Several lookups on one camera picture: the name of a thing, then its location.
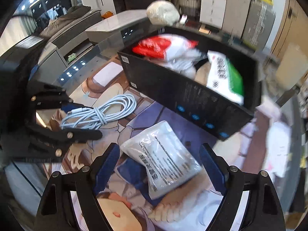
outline black storage bin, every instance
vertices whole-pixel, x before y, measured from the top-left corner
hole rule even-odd
[[[220,140],[226,140],[254,117],[255,107],[261,102],[261,83],[258,82],[255,60],[204,34],[181,28],[166,26],[143,38],[161,33],[198,41],[196,48],[205,53],[212,50],[225,54],[243,78],[244,105],[233,103],[211,89],[133,53],[131,49],[139,40],[119,51],[124,72],[132,87]]]

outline white plastic bag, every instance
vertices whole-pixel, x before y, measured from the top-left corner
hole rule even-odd
[[[149,60],[160,66],[180,73],[190,79],[195,79],[197,71],[194,65],[205,58],[207,58],[206,54],[194,48],[187,49],[181,56],[178,56],[170,61],[162,61],[158,58],[149,58]]]
[[[206,87],[232,102],[243,105],[244,88],[240,73],[222,53],[209,50],[208,60],[211,63],[211,69]]]
[[[180,19],[180,14],[171,2],[157,0],[148,6],[147,17],[152,24],[172,25]]]
[[[169,62],[181,57],[187,50],[193,49],[197,44],[197,41],[190,41],[183,36],[161,34],[139,41],[138,45],[132,48],[132,51],[139,55]]]
[[[201,171],[166,121],[143,130],[120,148],[146,167],[151,199],[165,195]]]

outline green and white package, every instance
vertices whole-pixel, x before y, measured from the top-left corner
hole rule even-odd
[[[211,69],[206,87],[239,105],[244,104],[243,79],[222,53],[208,51]]]

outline light blue cable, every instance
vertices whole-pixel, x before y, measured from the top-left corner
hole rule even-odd
[[[112,105],[120,104],[123,109],[119,112],[105,115],[104,112]],[[130,115],[137,107],[137,102],[133,95],[116,95],[109,101],[97,108],[76,108],[67,114],[61,122],[61,129],[81,128],[81,129],[99,129],[108,122],[120,120]]]

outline barcode sticker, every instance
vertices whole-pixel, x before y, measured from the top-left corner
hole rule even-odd
[[[131,85],[132,85],[134,88],[137,88],[137,85],[134,84],[133,82],[131,82]]]
[[[128,64],[129,64],[129,60],[128,60],[128,58],[127,58],[127,57],[125,57],[125,56],[121,56],[121,58],[122,58],[122,61],[124,61],[124,62],[126,62],[126,63],[128,63]]]

